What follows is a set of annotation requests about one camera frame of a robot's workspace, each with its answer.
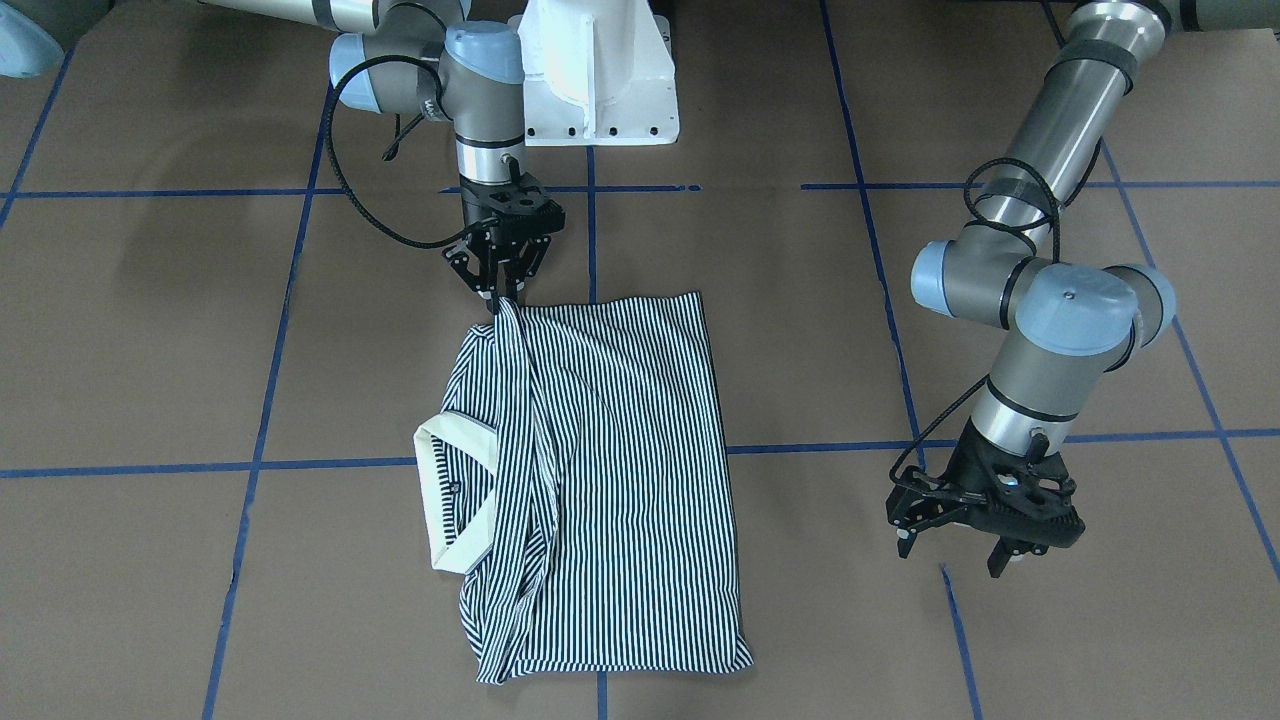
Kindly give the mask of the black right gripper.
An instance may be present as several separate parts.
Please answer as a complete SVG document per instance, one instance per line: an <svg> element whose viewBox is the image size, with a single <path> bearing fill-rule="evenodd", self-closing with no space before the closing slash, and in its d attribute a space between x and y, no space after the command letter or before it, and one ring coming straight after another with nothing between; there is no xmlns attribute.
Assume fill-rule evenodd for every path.
<svg viewBox="0 0 1280 720"><path fill-rule="evenodd" d="M499 311L499 299L508 299L518 304L524 287L530 278L535 277L550 247L550 236L540 234L517 240L511 245L498 243L490 231L497 219L481 206L479 193L498 186L526 184L530 181L521 179L502 184L484 184L470 179L460 182L463 225L477 225L477 228L474 228L468 240L445 247L443 259L458 278L484 300L489 313Z"/></svg>

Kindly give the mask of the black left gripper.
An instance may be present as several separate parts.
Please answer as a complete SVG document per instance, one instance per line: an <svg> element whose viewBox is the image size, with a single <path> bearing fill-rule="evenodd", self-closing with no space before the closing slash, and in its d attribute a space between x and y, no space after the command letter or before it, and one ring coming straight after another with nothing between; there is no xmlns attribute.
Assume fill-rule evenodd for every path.
<svg viewBox="0 0 1280 720"><path fill-rule="evenodd" d="M893 488L884 509L897 536L899 557L910 555L922 532L965 516L970 527L996 536L1041 533L1051 519L1051 495L1041 488L1037 469L966 421L946 466L946 482L931 484L923 470L891 477Z"/></svg>

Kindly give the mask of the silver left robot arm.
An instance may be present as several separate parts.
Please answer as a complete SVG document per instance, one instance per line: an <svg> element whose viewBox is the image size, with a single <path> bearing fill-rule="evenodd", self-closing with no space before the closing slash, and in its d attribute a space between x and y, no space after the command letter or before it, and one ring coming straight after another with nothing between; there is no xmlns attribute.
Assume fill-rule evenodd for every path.
<svg viewBox="0 0 1280 720"><path fill-rule="evenodd" d="M993 366L963 393L974 409L938 477L897 459L884 506L908 557L929 529L996 538L987 568L1073 546L1085 525L1061 448L1100 378L1174 323L1178 296L1153 266L1066 263L1061 215L1140 68L1172 35L1277 27L1275 1L1080 1L1006 152L963 186L959 234L911 268L915 301L1005 332Z"/></svg>

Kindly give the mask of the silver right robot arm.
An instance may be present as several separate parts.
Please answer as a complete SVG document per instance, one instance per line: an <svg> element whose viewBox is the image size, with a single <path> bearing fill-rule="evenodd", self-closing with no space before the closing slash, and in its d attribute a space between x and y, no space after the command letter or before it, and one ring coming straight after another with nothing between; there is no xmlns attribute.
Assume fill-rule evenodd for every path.
<svg viewBox="0 0 1280 720"><path fill-rule="evenodd" d="M383 159L396 159L422 123L454 133L462 228L434 245L493 314L515 306L564 228L564 210L526 167L521 44L507 24L471 20L467 1L234 1L238 12L335 33L324 151L343 195L375 229L430 249L378 219L358 199L337 154L339 105L396 118Z"/></svg>

